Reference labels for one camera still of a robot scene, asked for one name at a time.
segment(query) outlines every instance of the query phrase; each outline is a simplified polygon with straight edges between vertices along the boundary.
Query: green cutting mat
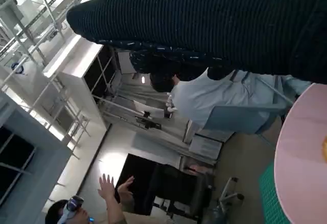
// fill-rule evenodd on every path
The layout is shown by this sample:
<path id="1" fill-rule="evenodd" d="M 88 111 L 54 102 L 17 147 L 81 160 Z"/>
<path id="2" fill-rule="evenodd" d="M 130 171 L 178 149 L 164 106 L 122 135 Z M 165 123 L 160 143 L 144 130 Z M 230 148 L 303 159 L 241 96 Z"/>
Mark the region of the green cutting mat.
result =
<path id="1" fill-rule="evenodd" d="M 274 164 L 260 176 L 259 185 L 266 224 L 289 224 L 276 194 Z"/>

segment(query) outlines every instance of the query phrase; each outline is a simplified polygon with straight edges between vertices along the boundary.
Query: fluorescent light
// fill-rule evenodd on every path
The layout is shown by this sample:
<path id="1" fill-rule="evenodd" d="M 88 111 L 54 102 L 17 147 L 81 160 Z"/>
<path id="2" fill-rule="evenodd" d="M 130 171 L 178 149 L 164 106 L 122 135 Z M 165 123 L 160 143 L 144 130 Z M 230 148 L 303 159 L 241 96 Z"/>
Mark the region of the fluorescent light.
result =
<path id="1" fill-rule="evenodd" d="M 50 78 L 56 70 L 60 67 L 60 65 L 64 62 L 67 55 L 70 53 L 70 51 L 75 47 L 77 42 L 81 39 L 80 35 L 76 35 L 70 43 L 67 45 L 67 47 L 62 51 L 61 55 L 56 59 L 56 61 L 53 63 L 53 65 L 49 68 L 48 71 L 43 73 L 46 77 Z"/>

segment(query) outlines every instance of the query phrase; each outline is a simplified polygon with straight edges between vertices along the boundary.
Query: hand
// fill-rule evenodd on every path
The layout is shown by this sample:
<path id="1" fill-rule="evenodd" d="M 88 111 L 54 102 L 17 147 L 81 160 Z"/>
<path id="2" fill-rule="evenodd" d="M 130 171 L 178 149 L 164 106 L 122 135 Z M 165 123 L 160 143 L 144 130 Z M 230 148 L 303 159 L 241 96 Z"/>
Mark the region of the hand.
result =
<path id="1" fill-rule="evenodd" d="M 121 199 L 121 203 L 129 203 L 133 201 L 133 193 L 128 190 L 128 187 L 134 182 L 134 177 L 131 176 L 128 178 L 125 183 L 121 184 L 118 187 L 118 194 Z"/>
<path id="2" fill-rule="evenodd" d="M 99 178 L 99 183 L 101 189 L 98 189 L 98 193 L 104 200 L 114 197 L 114 186 L 113 186 L 113 177 L 111 178 L 108 175 L 103 174 L 102 177 Z"/>

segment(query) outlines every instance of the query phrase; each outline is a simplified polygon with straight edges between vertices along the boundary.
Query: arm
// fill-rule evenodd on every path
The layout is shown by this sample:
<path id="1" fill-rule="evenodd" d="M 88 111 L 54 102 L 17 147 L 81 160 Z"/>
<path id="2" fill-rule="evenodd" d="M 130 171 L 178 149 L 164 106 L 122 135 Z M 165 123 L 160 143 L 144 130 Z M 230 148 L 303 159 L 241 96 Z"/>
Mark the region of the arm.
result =
<path id="1" fill-rule="evenodd" d="M 119 194 L 119 198 L 121 199 L 120 206 L 124 212 L 134 213 L 134 198 L 133 193 L 128 190 L 128 187 L 133 184 L 134 177 L 131 176 L 121 184 L 117 192 Z"/>
<path id="2" fill-rule="evenodd" d="M 101 189 L 99 195 L 106 201 L 108 224 L 127 224 L 120 205 L 114 198 L 113 178 L 106 178 L 105 174 L 99 179 Z"/>
<path id="3" fill-rule="evenodd" d="M 106 199 L 108 224 L 127 224 L 121 206 L 114 196 Z"/>

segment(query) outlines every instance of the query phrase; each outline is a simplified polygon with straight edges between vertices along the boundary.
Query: floor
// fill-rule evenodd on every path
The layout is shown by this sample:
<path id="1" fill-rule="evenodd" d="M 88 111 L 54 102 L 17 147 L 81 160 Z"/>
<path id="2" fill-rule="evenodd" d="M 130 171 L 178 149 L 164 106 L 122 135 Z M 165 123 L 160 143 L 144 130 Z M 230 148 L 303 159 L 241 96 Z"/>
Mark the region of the floor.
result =
<path id="1" fill-rule="evenodd" d="M 276 121 L 271 129 L 265 133 L 265 137 L 275 144 L 280 127 L 280 121 Z M 98 214 L 104 212 L 106 208 L 105 203 L 99 198 L 97 193 L 99 175 L 102 173 L 115 175 L 115 172 L 112 172 L 115 170 L 119 176 L 125 159 L 122 155 L 115 152 L 110 155 L 110 158 L 115 161 L 114 164 L 106 162 L 105 171 L 103 171 L 104 168 L 101 165 L 105 163 L 108 152 L 117 151 L 118 149 L 126 151 L 126 148 L 131 146 L 127 142 L 133 136 L 132 131 L 129 132 L 129 130 L 124 128 L 120 130 L 116 128 L 112 133 L 108 134 L 106 142 L 102 146 L 80 193 L 85 199 L 83 206 L 89 211 L 92 217 L 96 217 Z M 236 134 L 223 146 L 216 168 L 217 191 L 214 197 L 217 198 L 219 196 L 226 181 L 231 176 L 239 178 L 236 190 L 245 196 L 241 205 L 233 205 L 230 211 L 230 224 L 264 223 L 258 180 L 265 168 L 273 162 L 273 159 L 274 149 L 261 141 L 257 136 Z M 182 218 L 176 220 L 176 223 L 193 224 L 195 222 Z"/>
<path id="2" fill-rule="evenodd" d="M 272 144 L 276 144 L 281 122 L 276 121 L 264 133 Z M 259 192 L 259 176 L 273 162 L 274 149 L 258 136 L 236 134 L 223 146 L 216 168 L 217 198 L 229 177 L 238 177 L 236 191 L 245 196 L 241 204 L 233 204 L 230 224 L 264 223 Z"/>

